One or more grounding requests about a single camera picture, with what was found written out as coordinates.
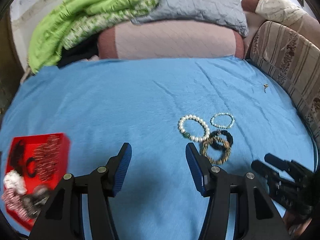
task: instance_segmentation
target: striped cushion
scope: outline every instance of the striped cushion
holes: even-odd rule
[[[250,58],[289,94],[320,149],[320,50],[294,30],[268,21],[253,39]]]

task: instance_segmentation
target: blue bed sheet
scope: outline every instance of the blue bed sheet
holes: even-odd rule
[[[268,152],[313,170],[312,141],[289,96],[246,61],[101,60],[60,70],[44,67],[20,87],[0,131],[1,178],[15,136],[66,133],[71,140],[68,172],[75,176],[105,165],[129,142],[127,176],[121,192],[110,199],[119,238],[198,239],[208,198],[196,191],[185,158],[189,141],[179,133],[177,122],[183,115],[196,114],[209,124],[218,112],[232,113],[236,119],[229,130],[234,138],[231,156],[221,165],[227,172],[244,175],[253,160],[262,160]],[[216,121],[227,124],[229,119]],[[203,133],[196,122],[186,121],[185,127],[192,134]],[[209,154],[220,156],[211,148]],[[84,228],[90,239],[85,203]],[[232,228],[230,216],[227,239],[232,238]]]

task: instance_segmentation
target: green blanket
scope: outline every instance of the green blanket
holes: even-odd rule
[[[28,51],[33,71],[55,65],[62,47],[70,49],[92,34],[150,12],[159,0],[64,0],[35,28]]]

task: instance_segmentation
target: white cloth cover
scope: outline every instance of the white cloth cover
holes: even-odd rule
[[[303,15],[307,14],[307,12],[289,0],[259,0],[256,14],[261,15],[269,21],[290,26]]]

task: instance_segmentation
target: gray pillow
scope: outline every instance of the gray pillow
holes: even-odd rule
[[[160,0],[147,16],[132,19],[133,24],[159,20],[197,20],[225,26],[243,37],[249,33],[240,0]]]

